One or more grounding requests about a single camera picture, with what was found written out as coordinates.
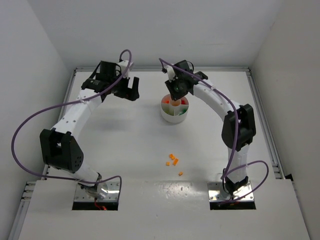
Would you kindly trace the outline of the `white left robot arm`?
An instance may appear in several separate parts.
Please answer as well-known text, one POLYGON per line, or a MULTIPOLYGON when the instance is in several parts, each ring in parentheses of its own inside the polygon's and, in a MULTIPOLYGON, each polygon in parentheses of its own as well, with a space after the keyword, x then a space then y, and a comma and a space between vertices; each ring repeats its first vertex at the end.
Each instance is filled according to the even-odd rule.
POLYGON ((60 121, 51 129, 43 129, 39 136, 43 162, 70 174, 94 198, 102 193, 102 176, 85 163, 77 140, 93 111, 108 95, 130 101, 140 97, 139 78, 134 77, 132 87, 128 87, 132 67, 133 62, 127 60, 118 63, 101 61, 82 83, 76 103, 71 105, 60 121))

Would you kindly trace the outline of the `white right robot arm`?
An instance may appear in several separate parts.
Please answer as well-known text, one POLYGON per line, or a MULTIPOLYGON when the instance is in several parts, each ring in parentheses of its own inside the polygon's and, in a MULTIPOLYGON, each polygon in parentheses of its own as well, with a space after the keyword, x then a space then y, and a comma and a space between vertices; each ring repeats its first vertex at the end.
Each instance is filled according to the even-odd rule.
POLYGON ((228 162, 221 180, 224 190, 233 196, 249 182, 246 170, 248 151, 256 135, 253 107, 231 100, 213 85, 206 74, 195 72, 187 60, 176 64, 162 60, 161 66, 162 72, 168 76, 165 85, 172 100, 178 101, 191 94, 206 103, 222 120, 221 137, 228 149, 228 162))

